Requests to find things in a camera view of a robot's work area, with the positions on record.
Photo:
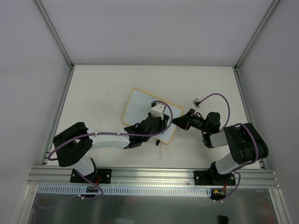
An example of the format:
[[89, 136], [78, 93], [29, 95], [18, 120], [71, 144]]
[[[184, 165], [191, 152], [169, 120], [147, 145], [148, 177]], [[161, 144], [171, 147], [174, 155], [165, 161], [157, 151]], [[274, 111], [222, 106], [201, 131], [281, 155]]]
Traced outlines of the yellow framed whiteboard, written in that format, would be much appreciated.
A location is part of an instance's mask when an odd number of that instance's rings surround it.
[[[122, 116], [122, 123], [127, 126], [131, 126], [146, 119], [148, 112], [150, 112], [151, 109], [151, 103], [156, 100], [163, 101], [170, 106], [174, 119], [183, 115], [182, 107], [158, 98], [138, 88], [133, 88], [130, 92], [126, 109]], [[172, 124], [166, 132], [154, 138], [160, 140], [163, 144], [169, 145], [176, 129], [176, 126]]]

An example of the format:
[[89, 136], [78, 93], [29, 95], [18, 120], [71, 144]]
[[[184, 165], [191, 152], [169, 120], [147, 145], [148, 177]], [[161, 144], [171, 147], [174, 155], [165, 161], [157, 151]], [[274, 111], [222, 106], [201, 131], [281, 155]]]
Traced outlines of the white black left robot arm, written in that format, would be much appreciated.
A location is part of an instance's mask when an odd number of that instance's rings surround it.
[[164, 114], [148, 117], [132, 126], [125, 127], [123, 133], [93, 133], [84, 122], [77, 122], [53, 138], [54, 153], [60, 167], [74, 170], [77, 182], [96, 182], [99, 179], [94, 159], [87, 152], [100, 148], [136, 148], [147, 142], [152, 136], [159, 135], [169, 128], [172, 117]]

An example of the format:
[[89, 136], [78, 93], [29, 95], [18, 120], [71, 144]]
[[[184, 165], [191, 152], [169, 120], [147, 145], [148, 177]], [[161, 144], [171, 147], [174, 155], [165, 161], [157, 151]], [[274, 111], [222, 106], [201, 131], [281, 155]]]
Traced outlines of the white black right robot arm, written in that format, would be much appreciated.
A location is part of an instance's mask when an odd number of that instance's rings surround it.
[[220, 129], [220, 114], [210, 112], [204, 119], [194, 109], [175, 118], [172, 123], [181, 129], [191, 127], [202, 132], [204, 146], [217, 148], [228, 146], [229, 153], [213, 162], [206, 171], [194, 171], [195, 185], [235, 185], [233, 172], [268, 156], [266, 143], [251, 123], [236, 124]]

